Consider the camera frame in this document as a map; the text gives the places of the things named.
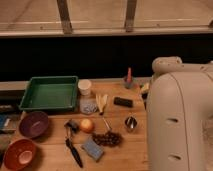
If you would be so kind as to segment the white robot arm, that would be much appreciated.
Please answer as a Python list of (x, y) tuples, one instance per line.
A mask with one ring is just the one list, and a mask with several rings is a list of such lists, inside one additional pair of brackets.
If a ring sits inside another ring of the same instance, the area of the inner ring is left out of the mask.
[(213, 64), (158, 57), (146, 102), (151, 171), (206, 171), (203, 123), (213, 116)]

